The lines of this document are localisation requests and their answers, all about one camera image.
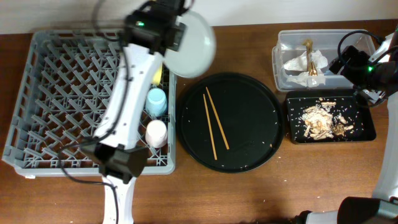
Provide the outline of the gold foil wrapper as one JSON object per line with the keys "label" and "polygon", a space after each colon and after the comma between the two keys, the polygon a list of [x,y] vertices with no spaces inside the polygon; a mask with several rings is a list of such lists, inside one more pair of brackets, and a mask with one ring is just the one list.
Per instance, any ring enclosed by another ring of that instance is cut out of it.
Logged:
{"label": "gold foil wrapper", "polygon": [[306,39],[303,44],[306,47],[306,59],[307,59],[307,71],[309,76],[317,76],[317,68],[311,58],[311,53],[313,52],[313,41],[311,39]]}

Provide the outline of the white napkin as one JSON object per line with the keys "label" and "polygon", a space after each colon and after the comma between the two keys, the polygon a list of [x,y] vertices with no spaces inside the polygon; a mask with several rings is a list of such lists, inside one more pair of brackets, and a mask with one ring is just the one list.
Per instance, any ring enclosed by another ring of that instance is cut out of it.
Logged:
{"label": "white napkin", "polygon": [[322,69],[327,67],[328,60],[319,50],[311,53],[311,58],[317,68],[318,75],[313,77],[308,75],[306,51],[298,57],[295,57],[284,63],[284,70],[290,72],[299,72],[298,75],[288,75],[287,81],[294,82],[304,87],[314,88],[326,84],[326,78]]}

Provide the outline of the grey round plate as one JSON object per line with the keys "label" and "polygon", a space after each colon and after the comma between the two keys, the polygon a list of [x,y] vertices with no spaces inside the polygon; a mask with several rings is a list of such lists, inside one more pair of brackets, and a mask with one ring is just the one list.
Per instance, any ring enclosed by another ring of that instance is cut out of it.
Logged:
{"label": "grey round plate", "polygon": [[205,18],[194,11],[188,11],[179,22],[186,25],[179,50],[167,50],[164,64],[180,77],[196,78],[204,74],[214,60],[215,33]]}

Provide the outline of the yellow bowl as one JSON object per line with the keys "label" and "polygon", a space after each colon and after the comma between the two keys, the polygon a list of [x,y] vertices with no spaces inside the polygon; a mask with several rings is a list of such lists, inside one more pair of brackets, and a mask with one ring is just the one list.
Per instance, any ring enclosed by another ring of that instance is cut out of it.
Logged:
{"label": "yellow bowl", "polygon": [[155,72],[153,80],[152,80],[153,85],[155,85],[155,86],[160,85],[160,81],[162,79],[162,71],[163,71],[163,65],[161,65]]}

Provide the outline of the food scraps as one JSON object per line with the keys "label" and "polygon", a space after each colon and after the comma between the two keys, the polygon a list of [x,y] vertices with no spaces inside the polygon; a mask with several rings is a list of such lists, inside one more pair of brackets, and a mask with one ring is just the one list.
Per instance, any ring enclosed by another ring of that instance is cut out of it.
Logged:
{"label": "food scraps", "polygon": [[299,117],[300,123],[305,128],[303,137],[320,141],[353,134],[354,122],[342,114],[347,110],[344,106],[339,109],[337,100],[319,98],[315,101],[315,105],[303,109]]}

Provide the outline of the blue plastic cup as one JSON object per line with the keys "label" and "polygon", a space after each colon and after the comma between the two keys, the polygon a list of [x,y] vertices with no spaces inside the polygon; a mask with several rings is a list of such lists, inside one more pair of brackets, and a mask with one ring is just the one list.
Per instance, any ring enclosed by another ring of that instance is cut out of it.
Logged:
{"label": "blue plastic cup", "polygon": [[162,116],[167,110],[167,97],[160,88],[152,88],[146,97],[146,112],[150,116]]}

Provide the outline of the pink plastic cup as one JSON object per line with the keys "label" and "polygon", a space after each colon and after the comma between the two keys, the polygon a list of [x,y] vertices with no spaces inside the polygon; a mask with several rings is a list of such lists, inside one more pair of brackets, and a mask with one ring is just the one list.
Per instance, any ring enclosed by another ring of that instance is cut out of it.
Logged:
{"label": "pink plastic cup", "polygon": [[161,148],[167,144],[167,127],[161,120],[152,120],[146,127],[146,143],[154,148]]}

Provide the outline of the wooden chopstick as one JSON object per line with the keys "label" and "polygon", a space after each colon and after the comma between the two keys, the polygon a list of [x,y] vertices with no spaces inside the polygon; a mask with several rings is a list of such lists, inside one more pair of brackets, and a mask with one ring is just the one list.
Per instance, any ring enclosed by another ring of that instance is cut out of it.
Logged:
{"label": "wooden chopstick", "polygon": [[206,102],[205,94],[203,94],[203,102],[205,105],[205,113],[206,113],[206,119],[207,119],[207,123],[208,123],[208,130],[209,130],[209,134],[210,134],[210,141],[211,141],[213,156],[214,156],[214,160],[217,161],[218,157],[217,157],[217,153],[216,153],[215,142],[214,142],[214,138],[213,138],[213,131],[212,131],[212,127],[211,127],[210,115],[209,115],[209,111],[208,111],[208,105]]}
{"label": "wooden chopstick", "polygon": [[222,138],[223,138],[224,144],[225,144],[225,146],[226,146],[226,149],[229,150],[230,147],[229,147],[228,141],[227,141],[227,139],[226,139],[226,136],[225,136],[225,133],[224,133],[224,129],[223,129],[223,126],[222,126],[222,124],[221,124],[220,118],[219,118],[219,116],[218,116],[218,112],[217,112],[217,110],[216,110],[215,104],[214,104],[213,99],[212,99],[212,97],[211,97],[210,91],[209,91],[209,89],[208,89],[207,86],[206,86],[205,88],[206,88],[206,92],[207,92],[207,94],[208,94],[208,97],[209,97],[209,100],[210,100],[210,103],[211,103],[211,107],[212,107],[213,112],[214,112],[214,114],[215,114],[215,118],[216,118],[216,121],[217,121],[217,123],[218,123],[218,127],[219,127],[219,129],[220,129],[221,136],[222,136]]}

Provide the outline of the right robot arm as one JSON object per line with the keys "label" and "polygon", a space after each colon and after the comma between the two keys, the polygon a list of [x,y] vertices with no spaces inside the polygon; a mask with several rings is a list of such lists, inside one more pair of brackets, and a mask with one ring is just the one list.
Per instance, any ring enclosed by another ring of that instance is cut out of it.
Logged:
{"label": "right robot arm", "polygon": [[387,103],[388,133],[378,182],[371,198],[347,197],[336,211],[303,211],[290,223],[397,223],[397,31],[391,34],[388,46],[386,39],[377,40],[380,48],[376,58],[362,67],[352,67],[344,60],[341,45],[347,37],[359,33],[365,31],[354,30],[342,38],[338,61],[348,69],[343,75],[354,86],[383,92],[377,101],[367,102],[367,108]]}

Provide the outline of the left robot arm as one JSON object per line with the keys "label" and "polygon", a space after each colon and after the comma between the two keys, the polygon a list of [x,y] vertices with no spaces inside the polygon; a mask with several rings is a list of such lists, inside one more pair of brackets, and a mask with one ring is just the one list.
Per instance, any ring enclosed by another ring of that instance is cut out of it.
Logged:
{"label": "left robot arm", "polygon": [[104,223],[133,223],[134,184],[147,154],[136,149],[142,110],[153,77],[166,51],[179,52],[188,12],[184,1],[147,1],[124,20],[119,33],[120,66],[105,116],[80,150],[99,165],[105,189]]}

